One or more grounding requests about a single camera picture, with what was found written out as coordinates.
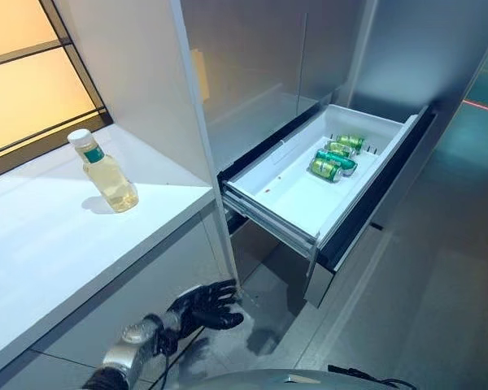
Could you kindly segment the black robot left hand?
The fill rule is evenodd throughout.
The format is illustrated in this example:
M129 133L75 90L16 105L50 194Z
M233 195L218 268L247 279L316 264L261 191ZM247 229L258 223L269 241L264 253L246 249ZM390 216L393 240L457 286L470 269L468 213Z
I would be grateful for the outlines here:
M200 327L228 330L240 325L244 316L232 312L237 302L237 281L227 279L200 285L181 294L168 308L180 320L181 336L185 338Z

